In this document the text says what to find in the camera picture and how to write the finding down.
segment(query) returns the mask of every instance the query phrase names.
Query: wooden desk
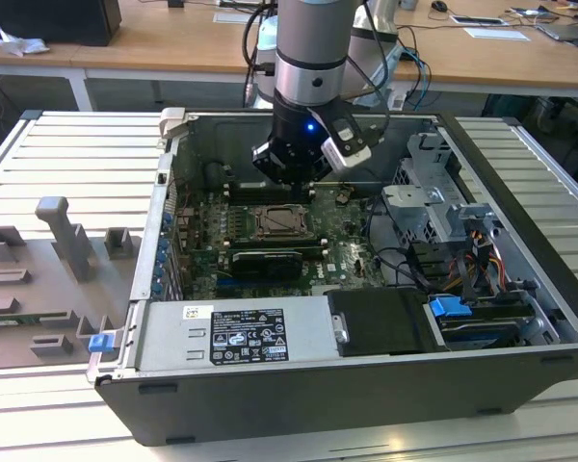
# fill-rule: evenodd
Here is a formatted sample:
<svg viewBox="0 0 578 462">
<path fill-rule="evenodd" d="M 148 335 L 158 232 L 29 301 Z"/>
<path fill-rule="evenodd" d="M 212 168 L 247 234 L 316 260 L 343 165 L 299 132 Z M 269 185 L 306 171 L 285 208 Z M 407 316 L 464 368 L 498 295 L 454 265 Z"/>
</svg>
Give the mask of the wooden desk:
<svg viewBox="0 0 578 462">
<path fill-rule="evenodd" d="M 510 6 L 536 8 L 537 0 L 447 0 L 457 14 L 498 16 Z M 398 25 L 458 26 L 419 0 L 414 12 L 398 10 Z M 554 3 L 545 3 L 554 8 Z M 80 110 L 93 104 L 88 78 L 151 81 L 242 82 L 242 24 L 213 22 L 211 6 L 168 9 L 164 1 L 120 0 L 122 24 L 108 47 L 51 44 L 51 51 L 18 58 L 0 49 L 0 74 L 67 78 Z M 562 18 L 559 22 L 569 22 Z M 578 96 L 578 48 L 558 43 L 529 27 L 518 31 L 531 41 L 470 37 L 462 28 L 415 28 L 418 49 L 433 70 L 431 90 Z M 412 46 L 407 29 L 401 31 Z M 399 63 L 394 85 L 416 78 L 413 63 Z"/>
<path fill-rule="evenodd" d="M 446 0 L 458 15 L 497 17 L 509 7 L 533 8 L 539 4 L 551 11 L 553 2 L 535 0 Z M 445 17 L 444 13 L 431 10 L 431 2 L 420 0 L 415 12 L 398 10 L 396 24 L 423 26 L 456 25 L 451 19 L 436 21 L 431 17 Z M 560 18 L 557 23 L 570 23 L 571 19 Z M 450 85 L 511 87 L 528 91 L 541 89 L 546 93 L 560 90 L 578 90 L 578 48 L 556 42 L 541 31 L 530 27 L 515 30 L 531 41 L 496 40 L 472 38 L 459 29 L 418 29 L 414 32 L 422 58 L 433 69 L 433 89 L 449 89 Z M 401 40 L 412 46 L 408 30 L 401 31 Z M 401 63 L 398 76 L 407 76 L 410 63 Z"/>
</svg>

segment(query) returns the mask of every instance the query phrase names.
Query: motherboard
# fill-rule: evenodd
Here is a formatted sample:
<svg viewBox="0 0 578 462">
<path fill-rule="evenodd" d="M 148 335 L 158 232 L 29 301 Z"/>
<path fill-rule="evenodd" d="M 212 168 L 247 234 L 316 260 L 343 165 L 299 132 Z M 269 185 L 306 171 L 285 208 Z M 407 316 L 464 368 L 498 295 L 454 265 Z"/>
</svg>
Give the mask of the motherboard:
<svg viewBox="0 0 578 462">
<path fill-rule="evenodd" d="M 369 198 L 312 186 L 297 203 L 262 191 L 193 191 L 178 208 L 186 299 L 323 295 L 385 285 L 365 238 Z"/>
</svg>

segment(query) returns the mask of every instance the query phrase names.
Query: barcode sticker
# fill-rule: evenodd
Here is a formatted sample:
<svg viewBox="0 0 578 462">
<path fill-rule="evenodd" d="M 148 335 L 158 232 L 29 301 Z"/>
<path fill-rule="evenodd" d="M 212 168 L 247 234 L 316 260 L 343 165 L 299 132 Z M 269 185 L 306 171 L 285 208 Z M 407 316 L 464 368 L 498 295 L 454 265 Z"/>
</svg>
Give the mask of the barcode sticker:
<svg viewBox="0 0 578 462">
<path fill-rule="evenodd" d="M 182 311 L 182 319 L 209 320 L 213 311 L 214 305 L 186 305 Z"/>
</svg>

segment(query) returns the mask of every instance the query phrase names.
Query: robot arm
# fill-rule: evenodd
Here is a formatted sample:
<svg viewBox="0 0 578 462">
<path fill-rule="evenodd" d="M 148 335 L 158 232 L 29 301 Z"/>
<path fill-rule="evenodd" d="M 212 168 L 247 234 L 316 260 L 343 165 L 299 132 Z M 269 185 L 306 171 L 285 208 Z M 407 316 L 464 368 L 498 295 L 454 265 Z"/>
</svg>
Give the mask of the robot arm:
<svg viewBox="0 0 578 462">
<path fill-rule="evenodd" d="M 382 133 L 361 129 L 339 97 L 359 0 L 278 2 L 272 133 L 253 163 L 276 183 L 299 185 L 371 156 Z"/>
</svg>

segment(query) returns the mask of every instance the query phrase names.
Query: table leg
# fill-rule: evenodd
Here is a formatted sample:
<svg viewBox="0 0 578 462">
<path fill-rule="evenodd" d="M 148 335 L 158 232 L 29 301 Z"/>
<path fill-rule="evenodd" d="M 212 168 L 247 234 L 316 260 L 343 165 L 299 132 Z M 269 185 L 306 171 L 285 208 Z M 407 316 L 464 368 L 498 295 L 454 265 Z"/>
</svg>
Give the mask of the table leg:
<svg viewBox="0 0 578 462">
<path fill-rule="evenodd" d="M 70 82 L 70 88 L 75 96 L 77 109 L 81 112 L 96 111 L 96 104 L 88 92 L 86 85 L 86 72 L 84 72 L 83 69 L 72 69 L 66 78 Z"/>
<path fill-rule="evenodd" d="M 158 80 L 150 81 L 152 86 L 152 96 L 154 98 L 154 102 L 156 104 L 162 104 L 163 100 L 163 93 L 161 92 L 161 83 Z"/>
</svg>

